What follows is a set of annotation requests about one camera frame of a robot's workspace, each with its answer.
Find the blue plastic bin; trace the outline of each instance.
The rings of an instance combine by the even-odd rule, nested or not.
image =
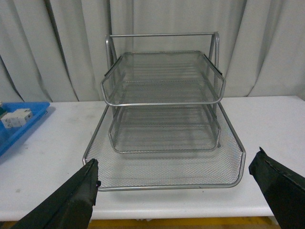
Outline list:
[[[0,121],[0,156],[5,153],[25,132],[27,132],[45,113],[49,103],[3,103],[2,108],[7,112],[14,112],[17,109],[29,108],[33,118],[22,127],[6,129]]]

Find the white block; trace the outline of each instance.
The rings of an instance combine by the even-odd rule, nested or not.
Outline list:
[[[10,121],[10,114],[12,113],[7,113],[6,115],[4,115],[2,118],[1,118],[1,121],[4,125],[5,128],[9,129],[9,128],[12,128],[13,125]]]
[[[33,113],[32,111],[18,113],[17,118],[21,125],[25,125],[31,118],[33,118]]]

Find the metal frame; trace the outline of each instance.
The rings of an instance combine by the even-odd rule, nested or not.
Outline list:
[[[157,34],[118,34],[118,35],[106,35],[106,54],[107,54],[107,66],[108,70],[112,64],[117,61],[117,55],[114,47],[114,37],[176,37],[176,36],[212,36],[211,46],[209,52],[209,59],[212,60],[213,49],[215,45],[215,61],[214,64],[218,68],[219,64],[219,33],[218,32],[193,32],[193,33],[157,33]]]
[[[172,51],[172,52],[198,52],[202,55],[202,58],[206,61],[208,67],[210,67],[209,69],[212,69],[214,72],[214,86],[217,86],[217,78],[221,79],[223,81],[222,87],[220,89],[220,95],[219,98],[213,102],[196,102],[196,103],[192,103],[192,102],[187,102],[187,103],[145,103],[145,104],[112,104],[109,103],[107,101],[107,96],[105,94],[105,88],[103,86],[104,81],[106,81],[111,74],[113,73],[113,71],[115,70],[115,68],[118,66],[118,64],[122,61],[124,55],[126,54],[130,54],[131,52],[125,52],[122,56],[119,57],[119,59],[117,59],[117,61],[110,67],[110,69],[108,70],[108,72],[105,74],[104,79],[101,82],[101,89],[102,89],[102,95],[105,98],[105,103],[109,106],[112,107],[120,107],[120,106],[142,106],[142,105],[197,105],[197,104],[215,104],[221,101],[222,97],[224,96],[224,88],[225,88],[225,79],[222,76],[222,73],[213,65],[213,63],[211,62],[211,60],[205,55],[203,54],[201,51]],[[207,81],[208,83],[208,87],[211,90],[211,93],[213,94],[213,96],[216,98],[217,94],[216,91],[214,90],[214,88],[212,87],[212,85],[209,83],[209,81]]]
[[[113,38],[126,38],[126,37],[160,37],[160,36],[205,36],[205,35],[211,35],[211,45],[210,45],[210,50],[209,50],[209,56],[208,59],[209,61],[212,62],[212,57],[213,57],[213,51],[215,49],[215,60],[214,60],[214,65],[215,69],[218,70],[218,65],[219,65],[219,34],[218,32],[201,32],[201,33],[160,33],[160,34],[121,34],[121,35],[107,35],[106,36],[106,54],[107,54],[107,65],[108,65],[108,70],[111,71],[111,69],[114,67],[114,63],[118,60],[115,47],[114,47],[114,42]],[[214,87],[217,88],[217,79],[214,78]],[[235,182],[231,184],[196,184],[196,185],[162,185],[162,186],[139,186],[139,187],[109,187],[109,188],[99,188],[99,191],[123,191],[123,190],[152,190],[152,189],[183,189],[183,188],[228,188],[228,187],[234,187],[236,186],[240,180],[242,179],[243,172],[244,172],[244,164],[245,164],[245,149],[244,146],[242,145],[240,139],[238,138],[234,128],[232,127],[232,124],[226,115],[224,108],[222,107],[221,103],[217,101],[216,103],[213,104],[213,108],[210,108],[211,113],[214,111],[215,118],[216,117],[216,108],[217,105],[219,105],[219,108],[221,112],[224,115],[224,118],[231,129],[234,137],[236,138],[236,141],[242,151],[242,157],[241,157],[241,162],[240,162],[240,170],[239,170],[239,175],[238,178]],[[109,104],[106,106],[101,119],[93,133],[93,136],[88,144],[88,147],[83,155],[82,162],[85,165],[87,163],[86,157],[88,156],[88,153],[90,151],[91,145],[96,137],[96,134],[98,133],[100,126],[106,116],[106,113],[109,109]]]
[[[239,175],[235,182],[233,182],[231,184],[162,185],[162,186],[106,187],[106,188],[99,187],[98,190],[99,191],[128,191],[128,190],[153,190],[153,189],[229,188],[229,187],[234,187],[234,186],[238,185],[238,183],[241,181],[243,174],[244,174],[244,164],[245,164],[246,152],[245,152],[244,146],[243,146],[242,142],[240,141],[239,137],[237,136],[237,133],[235,132],[227,114],[225,113],[223,106],[221,105],[221,103],[218,103],[216,105],[219,105],[219,108],[220,108],[221,112],[223,113],[224,118],[225,118],[227,124],[229,125],[229,128],[231,129],[231,131],[232,131],[234,137],[236,138],[236,141],[242,151]],[[82,162],[84,165],[88,162],[88,161],[86,161],[86,157],[89,153],[92,142],[94,141],[95,136],[96,136],[97,132],[99,131],[99,128],[106,116],[108,109],[109,109],[109,106],[107,105],[102,114],[102,117],[93,133],[93,136],[87,146],[87,149],[82,157]]]

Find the wire mesh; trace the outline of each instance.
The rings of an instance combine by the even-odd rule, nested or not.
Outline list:
[[[200,51],[126,52],[102,90],[113,106],[212,104],[223,96],[224,78]]]
[[[212,151],[220,131],[207,105],[128,106],[117,110],[109,137],[118,153]]]
[[[219,144],[210,152],[119,154],[108,136],[113,114],[107,106],[84,155],[99,161],[100,191],[164,188],[232,187],[241,179],[245,152],[217,104]]]

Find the white curtain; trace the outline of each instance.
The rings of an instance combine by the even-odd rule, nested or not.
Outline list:
[[[97,101],[108,33],[219,31],[225,96],[305,98],[304,0],[2,0],[0,101]],[[207,37],[114,40],[209,51]]]

